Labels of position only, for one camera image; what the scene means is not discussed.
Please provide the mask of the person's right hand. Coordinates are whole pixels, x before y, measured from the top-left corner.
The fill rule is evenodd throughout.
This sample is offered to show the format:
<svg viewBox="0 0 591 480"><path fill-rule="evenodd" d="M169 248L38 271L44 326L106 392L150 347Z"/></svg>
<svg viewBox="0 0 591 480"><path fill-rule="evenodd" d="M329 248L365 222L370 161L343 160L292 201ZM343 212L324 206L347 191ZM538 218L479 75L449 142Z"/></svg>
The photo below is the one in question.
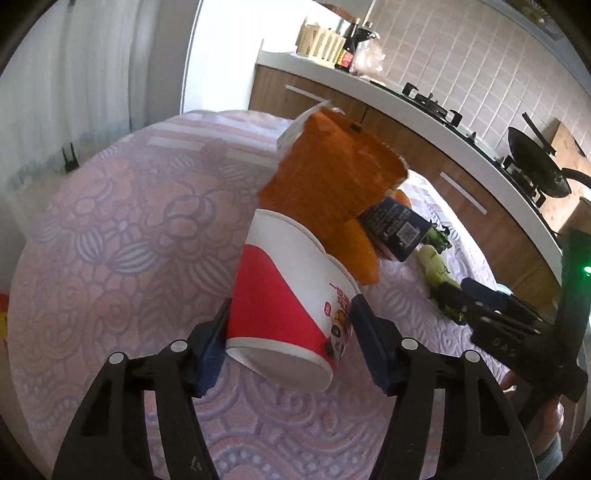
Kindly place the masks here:
<svg viewBox="0 0 591 480"><path fill-rule="evenodd" d="M509 371L501 381L500 387L515 412L521 414L531 395L530 385L513 371ZM532 421L523 428L535 457L543 455L550 448L563 424L564 407L560 396L548 399L539 405Z"/></svg>

